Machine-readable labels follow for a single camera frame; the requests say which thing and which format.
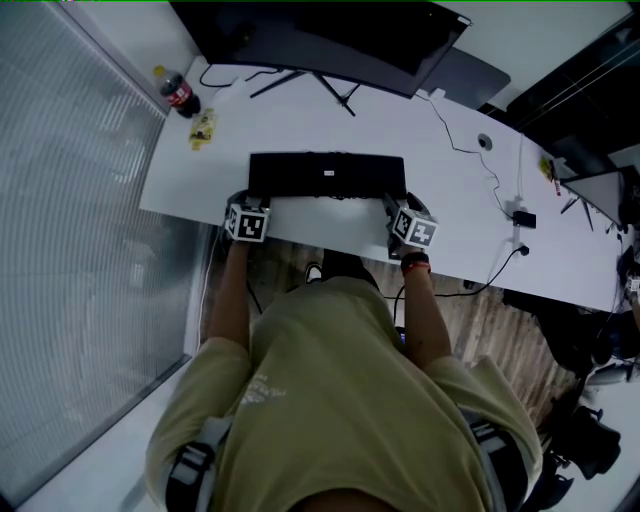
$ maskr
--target shoe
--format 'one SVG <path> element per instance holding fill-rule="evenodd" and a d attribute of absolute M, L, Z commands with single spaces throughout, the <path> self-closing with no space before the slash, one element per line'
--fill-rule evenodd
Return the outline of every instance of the shoe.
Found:
<path fill-rule="evenodd" d="M 304 272 L 304 282 L 306 284 L 320 281 L 322 279 L 322 267 L 317 263 L 309 263 Z"/>

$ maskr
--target white cable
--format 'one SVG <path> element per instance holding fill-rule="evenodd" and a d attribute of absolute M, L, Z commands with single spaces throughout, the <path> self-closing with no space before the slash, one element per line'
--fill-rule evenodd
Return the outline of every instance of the white cable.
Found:
<path fill-rule="evenodd" d="M 213 241 L 213 248 L 211 249 L 211 256 L 209 257 L 209 264 L 207 265 L 207 271 L 204 274 L 204 284 L 202 286 L 202 297 L 200 298 L 200 313 L 198 314 L 198 339 L 196 346 L 200 347 L 200 340 L 202 339 L 202 310 L 204 309 L 204 299 L 207 296 L 207 285 L 209 284 L 209 271 L 213 264 L 213 257 L 216 253 L 216 245 L 218 244 L 218 232 L 216 231 L 216 239 Z"/>

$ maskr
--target power adapter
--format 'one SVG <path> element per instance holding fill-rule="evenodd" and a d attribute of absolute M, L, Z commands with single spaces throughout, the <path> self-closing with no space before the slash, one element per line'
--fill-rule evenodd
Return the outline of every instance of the power adapter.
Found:
<path fill-rule="evenodd" d="M 516 210 L 511 216 L 514 226 L 536 229 L 536 216 L 533 213 Z"/>

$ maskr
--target black object on desk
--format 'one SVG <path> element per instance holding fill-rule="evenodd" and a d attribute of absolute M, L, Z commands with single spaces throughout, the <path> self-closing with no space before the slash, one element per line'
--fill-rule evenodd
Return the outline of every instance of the black object on desk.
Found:
<path fill-rule="evenodd" d="M 618 226 L 622 225 L 619 209 L 624 196 L 624 180 L 619 169 L 561 180 L 561 183 L 582 200 L 589 224 L 591 224 L 591 230 L 593 230 L 593 223 L 587 202 Z M 571 204 L 567 203 L 561 213 L 567 211 L 574 203 L 575 201 Z"/>
<path fill-rule="evenodd" d="M 478 110 L 510 82 L 511 77 L 504 71 L 462 50 L 451 48 L 420 89 L 427 94 L 442 89 L 448 100 Z"/>
<path fill-rule="evenodd" d="M 529 229 L 536 229 L 536 216 L 533 213 L 516 210 L 512 215 L 513 224 Z"/>
<path fill-rule="evenodd" d="M 210 64 L 294 72 L 262 92 L 313 73 L 411 98 L 470 24 L 430 2 L 172 6 Z"/>
<path fill-rule="evenodd" d="M 354 153 L 253 153 L 251 197 L 333 196 L 405 199 L 404 160 Z"/>

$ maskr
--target black monitor base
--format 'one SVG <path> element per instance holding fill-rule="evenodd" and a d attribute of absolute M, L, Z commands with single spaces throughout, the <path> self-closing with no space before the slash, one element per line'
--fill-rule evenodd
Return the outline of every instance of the black monitor base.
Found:
<path fill-rule="evenodd" d="M 306 75 L 306 74 L 307 74 L 306 71 L 292 71 L 288 75 L 283 76 L 282 78 L 276 80 L 275 82 L 270 83 L 266 87 L 263 87 L 259 91 L 254 92 L 251 96 L 249 96 L 249 98 L 255 98 L 256 96 L 260 96 L 261 94 L 267 91 L 270 91 L 271 89 L 274 89 L 279 85 L 286 84 L 287 82 L 293 80 L 294 78 L 298 78 L 299 76 Z M 320 82 L 322 85 L 325 86 L 327 91 L 331 93 L 331 95 L 338 101 L 338 103 L 340 103 L 340 105 L 342 105 L 344 108 L 347 109 L 347 112 L 349 112 L 349 114 L 351 114 L 353 117 L 356 117 L 356 113 L 353 110 L 351 110 L 351 107 L 349 107 L 347 103 L 349 102 L 349 98 L 353 94 L 353 91 L 355 91 L 359 87 L 359 85 L 356 85 L 348 94 L 345 94 L 344 96 L 340 96 L 336 92 L 336 90 L 333 87 L 331 87 L 329 82 L 327 82 L 322 75 L 318 73 L 310 73 L 310 74 L 313 75 L 316 78 L 316 80 L 318 80 L 318 82 Z"/>

